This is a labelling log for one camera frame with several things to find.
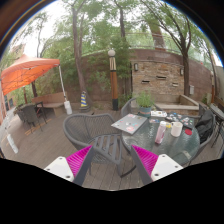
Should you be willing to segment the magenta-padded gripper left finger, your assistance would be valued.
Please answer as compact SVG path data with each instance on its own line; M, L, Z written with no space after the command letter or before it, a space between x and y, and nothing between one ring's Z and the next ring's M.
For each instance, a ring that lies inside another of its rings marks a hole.
M68 157L59 156L45 171L81 186L94 156L93 146L87 146Z

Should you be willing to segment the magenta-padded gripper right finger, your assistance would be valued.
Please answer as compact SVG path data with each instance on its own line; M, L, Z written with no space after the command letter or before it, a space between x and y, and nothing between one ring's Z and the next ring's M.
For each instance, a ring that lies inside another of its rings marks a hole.
M156 155L136 145L131 146L131 155L144 185L182 169L182 166L168 155Z

